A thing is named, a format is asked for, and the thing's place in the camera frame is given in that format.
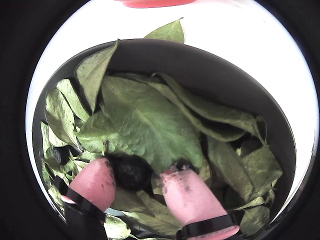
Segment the pink-tipped black gripper finger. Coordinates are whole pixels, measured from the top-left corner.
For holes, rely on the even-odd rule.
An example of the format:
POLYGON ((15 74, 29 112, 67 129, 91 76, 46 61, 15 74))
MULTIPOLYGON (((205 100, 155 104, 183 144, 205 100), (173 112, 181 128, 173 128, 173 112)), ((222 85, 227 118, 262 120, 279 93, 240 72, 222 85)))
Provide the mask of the pink-tipped black gripper finger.
POLYGON ((64 217, 73 240, 107 240, 105 211, 116 195, 116 181, 109 160, 100 157, 86 165, 67 185, 56 176, 64 217))
POLYGON ((166 206, 182 225, 177 240, 225 240, 239 232, 235 216, 193 170, 166 170, 160 180, 166 206))

